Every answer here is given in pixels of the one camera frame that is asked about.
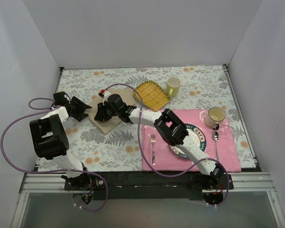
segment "yellow woven coaster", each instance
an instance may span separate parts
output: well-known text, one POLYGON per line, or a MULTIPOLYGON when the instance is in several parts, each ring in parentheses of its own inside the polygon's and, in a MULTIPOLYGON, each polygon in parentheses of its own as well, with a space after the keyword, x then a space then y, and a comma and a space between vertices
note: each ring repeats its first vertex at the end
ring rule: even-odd
MULTIPOLYGON (((160 110, 171 100, 163 88, 161 88, 154 81, 145 81, 138 85, 135 89, 140 94, 140 96, 142 96, 144 105, 155 112, 160 110)), ((134 96, 137 100, 141 101, 135 92, 134 96)))

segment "gray wall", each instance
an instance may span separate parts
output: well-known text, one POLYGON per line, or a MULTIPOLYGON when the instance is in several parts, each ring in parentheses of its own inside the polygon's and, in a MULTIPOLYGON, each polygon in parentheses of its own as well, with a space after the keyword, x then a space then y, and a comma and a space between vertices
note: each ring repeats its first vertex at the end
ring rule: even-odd
POLYGON ((285 216, 285 0, 264 0, 230 63, 258 161, 285 216))
MULTIPOLYGON (((23 2, 0 0, 0 137, 10 122, 28 114, 31 98, 52 96, 58 70, 23 2)), ((16 124, 4 144, 16 165, 31 169, 36 156, 28 124, 16 124)), ((0 152, 0 228, 11 225, 22 178, 0 152)))
POLYGON ((24 0, 61 67, 229 63, 262 0, 24 0))

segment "mug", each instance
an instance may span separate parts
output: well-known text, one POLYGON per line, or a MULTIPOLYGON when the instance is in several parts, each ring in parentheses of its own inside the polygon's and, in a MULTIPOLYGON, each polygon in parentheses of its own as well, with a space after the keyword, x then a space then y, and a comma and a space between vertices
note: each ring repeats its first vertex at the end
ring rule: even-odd
POLYGON ((205 117, 205 124, 217 131, 219 129, 219 123, 221 123, 225 117, 226 114, 223 109, 212 107, 209 109, 205 117))
POLYGON ((169 97, 176 96, 179 93, 181 80, 178 77, 169 77, 167 80, 167 94, 169 97))

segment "floral tablecloth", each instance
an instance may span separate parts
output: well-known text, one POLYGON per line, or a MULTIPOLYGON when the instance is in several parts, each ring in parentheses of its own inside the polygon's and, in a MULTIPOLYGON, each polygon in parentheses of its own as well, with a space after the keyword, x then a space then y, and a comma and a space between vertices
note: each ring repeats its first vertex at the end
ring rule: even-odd
MULTIPOLYGON (((209 109, 219 106, 224 109, 241 167, 254 168, 254 159, 222 66, 64 70, 58 91, 65 91, 70 97, 76 96, 89 103, 101 89, 114 83, 136 87, 141 82, 153 80, 165 88, 171 76, 179 77, 182 85, 179 94, 165 108, 209 109)), ((89 171, 142 170, 137 125, 120 123, 107 135, 88 118, 82 122, 70 118, 63 126, 70 142, 69 152, 80 159, 89 171)), ((54 169, 59 169, 55 163, 40 160, 39 171, 54 169)))

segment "pink placemat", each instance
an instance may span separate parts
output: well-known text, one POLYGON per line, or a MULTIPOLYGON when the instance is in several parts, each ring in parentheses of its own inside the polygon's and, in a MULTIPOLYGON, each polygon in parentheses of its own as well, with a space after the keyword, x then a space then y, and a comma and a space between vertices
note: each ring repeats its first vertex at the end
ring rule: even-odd
MULTIPOLYGON (((205 153, 208 157, 215 159, 215 142, 212 140, 213 130, 204 123, 206 110, 173 110, 173 112, 185 123, 192 124, 200 128, 206 137, 205 153)), ((176 155, 170 146, 161 138, 154 127, 144 126, 142 133, 143 151, 150 164, 152 164, 152 145, 151 134, 156 135, 155 165, 156 170, 162 171, 184 171, 189 168, 193 162, 176 155)), ((219 126, 219 140, 217 142, 218 158, 228 172, 241 172, 241 166, 238 161, 238 153, 234 145, 233 137, 229 121, 226 118, 219 126)), ((142 170, 150 171, 150 167, 142 160, 142 170)), ((198 171, 197 167, 193 167, 190 171, 198 171)))

